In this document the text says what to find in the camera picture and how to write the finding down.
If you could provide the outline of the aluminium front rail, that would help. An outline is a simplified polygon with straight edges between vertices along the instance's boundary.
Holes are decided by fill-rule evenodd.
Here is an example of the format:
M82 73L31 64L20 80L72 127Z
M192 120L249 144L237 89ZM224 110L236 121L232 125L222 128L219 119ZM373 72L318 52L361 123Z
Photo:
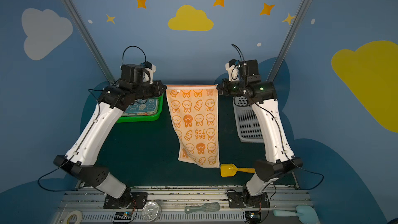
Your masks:
M155 223L202 223L202 222L245 222L245 212L259 212L266 220L273 216L273 210L295 211L298 205L313 206L309 193L285 186L271 187L265 191L269 198L269 208L229 208L228 190L241 191L238 186L166 186L135 187L131 192L146 192L147 202L158 203L161 216ZM60 206L51 221L64 224L64 219L72 211L81 211L81 224L113 224L116 212L131 212L133 219L129 224L148 223L142 218L142 209L103 209L105 195L93 189L65 193ZM212 213L197 212L186 214L186 206L200 206L218 202L220 211Z

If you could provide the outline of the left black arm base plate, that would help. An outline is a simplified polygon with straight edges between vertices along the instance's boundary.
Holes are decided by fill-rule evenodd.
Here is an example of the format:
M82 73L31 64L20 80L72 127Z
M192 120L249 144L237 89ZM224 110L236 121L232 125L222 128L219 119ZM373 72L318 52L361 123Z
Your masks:
M147 202L146 192L127 192L121 198L116 199L106 196L103 209L142 209Z

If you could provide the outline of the aluminium frame post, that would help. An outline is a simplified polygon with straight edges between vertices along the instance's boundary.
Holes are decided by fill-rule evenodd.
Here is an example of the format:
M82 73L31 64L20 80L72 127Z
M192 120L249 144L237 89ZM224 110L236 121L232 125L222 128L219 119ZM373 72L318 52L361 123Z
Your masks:
M102 56L99 48L97 47L93 37L89 33L88 28L86 27L81 15L79 14L73 0L61 0L62 4L64 5L66 11L71 16L74 24L76 25L77 29L79 30L82 38L84 39L86 45L88 46L89 50L91 51L96 63L102 70L103 74L105 75L106 79L109 83L113 84L116 82L115 77L113 76L112 72L110 71L104 57Z
M281 50L268 74L267 81L273 82L275 80L312 1L313 0L302 0L300 2L300 5L296 12L296 16L291 22L289 31L281 47Z

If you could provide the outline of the small circuit board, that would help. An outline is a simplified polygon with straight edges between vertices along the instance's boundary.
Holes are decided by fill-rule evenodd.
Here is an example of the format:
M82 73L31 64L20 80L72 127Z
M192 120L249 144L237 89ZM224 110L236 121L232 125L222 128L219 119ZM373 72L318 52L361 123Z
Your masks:
M129 224L132 219L131 212L116 212L113 217L113 224Z
M261 222L261 213L259 212L245 212L246 224L259 224Z

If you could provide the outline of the orange pattern towel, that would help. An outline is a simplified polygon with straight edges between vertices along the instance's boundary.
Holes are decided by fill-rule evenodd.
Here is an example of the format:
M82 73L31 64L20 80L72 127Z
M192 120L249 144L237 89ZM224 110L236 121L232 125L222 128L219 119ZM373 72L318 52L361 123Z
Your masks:
M179 140L178 160L219 168L217 89L167 89L167 104Z

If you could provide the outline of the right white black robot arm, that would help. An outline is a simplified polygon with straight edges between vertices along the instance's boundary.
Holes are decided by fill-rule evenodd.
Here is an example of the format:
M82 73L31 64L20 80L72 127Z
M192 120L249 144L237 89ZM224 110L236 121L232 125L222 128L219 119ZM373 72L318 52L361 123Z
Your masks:
M220 95L245 97L260 125L265 159L255 162L255 173L245 185L246 195L257 197L264 193L269 184L296 168L302 168L301 158L295 156L286 138L279 115L277 93L272 82L246 85L243 82L223 79L217 89Z

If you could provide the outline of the right small circuit board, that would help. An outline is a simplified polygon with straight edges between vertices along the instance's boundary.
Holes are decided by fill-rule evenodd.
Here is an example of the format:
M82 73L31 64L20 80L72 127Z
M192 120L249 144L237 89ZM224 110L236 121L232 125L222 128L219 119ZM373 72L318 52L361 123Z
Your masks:
M259 224L261 222L261 213L259 212L245 212L246 224Z

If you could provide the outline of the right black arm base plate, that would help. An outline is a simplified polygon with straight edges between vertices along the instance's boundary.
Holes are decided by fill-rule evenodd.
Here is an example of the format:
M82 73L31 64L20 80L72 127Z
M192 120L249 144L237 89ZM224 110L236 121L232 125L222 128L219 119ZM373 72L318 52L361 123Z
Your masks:
M269 208L269 198L267 193L259 196L251 196L245 191L228 190L229 208Z

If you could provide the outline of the green plastic basket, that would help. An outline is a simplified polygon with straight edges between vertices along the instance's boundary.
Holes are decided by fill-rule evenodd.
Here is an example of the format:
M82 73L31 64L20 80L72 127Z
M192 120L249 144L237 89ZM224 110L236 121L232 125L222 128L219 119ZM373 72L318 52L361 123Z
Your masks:
M159 107L158 112L154 115L148 116L121 116L117 123L127 123L127 122L147 122L147 121L156 121L159 119L160 114L163 109L163 99L164 96L157 97L159 99Z

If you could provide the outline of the teal owl pattern towel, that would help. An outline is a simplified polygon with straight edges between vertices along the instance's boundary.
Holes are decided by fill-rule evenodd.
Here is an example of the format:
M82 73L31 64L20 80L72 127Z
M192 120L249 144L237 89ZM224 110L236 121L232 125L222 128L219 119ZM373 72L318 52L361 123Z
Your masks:
M122 116L148 116L154 115L158 112L159 99L146 99L136 100L134 104L131 104Z

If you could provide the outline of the aluminium left frame post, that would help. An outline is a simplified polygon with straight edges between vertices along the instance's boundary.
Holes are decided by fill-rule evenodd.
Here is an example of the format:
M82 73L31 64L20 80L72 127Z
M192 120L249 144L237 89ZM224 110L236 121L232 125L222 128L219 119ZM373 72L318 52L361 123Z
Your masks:
M116 82L115 77L113 76L112 72L110 71L104 57L102 56L99 48L97 47L93 37L89 33L88 28L86 27L81 15L79 14L73 0L61 0L62 4L64 5L66 11L71 16L74 24L76 25L77 29L79 30L82 38L84 39L86 45L88 46L89 50L91 51L96 63L102 70L103 74L105 75L106 79L109 83L113 84Z

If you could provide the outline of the left small circuit board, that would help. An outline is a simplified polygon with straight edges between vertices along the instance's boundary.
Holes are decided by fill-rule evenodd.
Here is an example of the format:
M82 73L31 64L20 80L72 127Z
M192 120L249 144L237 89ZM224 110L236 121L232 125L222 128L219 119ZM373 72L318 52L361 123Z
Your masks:
M129 224L132 219L131 212L116 212L113 217L113 224Z

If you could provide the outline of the aluminium right frame post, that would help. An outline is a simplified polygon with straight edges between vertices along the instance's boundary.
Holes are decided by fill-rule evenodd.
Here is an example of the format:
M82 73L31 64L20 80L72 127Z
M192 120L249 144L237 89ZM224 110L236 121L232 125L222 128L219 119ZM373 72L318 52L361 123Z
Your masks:
M300 2L300 5L296 12L296 16L291 22L289 31L281 47L281 50L268 74L267 81L273 82L275 80L312 1L313 0L302 0Z

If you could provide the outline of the grey plastic basket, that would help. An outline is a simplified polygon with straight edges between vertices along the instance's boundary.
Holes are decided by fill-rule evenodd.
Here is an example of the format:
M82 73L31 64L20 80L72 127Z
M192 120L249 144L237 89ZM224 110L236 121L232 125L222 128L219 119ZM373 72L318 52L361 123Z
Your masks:
M243 143L263 143L257 116L245 97L234 97L233 108L238 137Z

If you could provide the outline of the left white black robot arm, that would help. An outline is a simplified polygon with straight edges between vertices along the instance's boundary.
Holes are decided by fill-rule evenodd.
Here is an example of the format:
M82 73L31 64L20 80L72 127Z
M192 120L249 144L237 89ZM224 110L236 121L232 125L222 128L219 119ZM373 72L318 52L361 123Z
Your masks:
M65 155L56 156L54 164L114 199L128 195L126 184L115 178L107 167L97 167L95 163L110 131L127 108L136 100L160 97L166 89L160 80L127 89L104 88L80 137Z

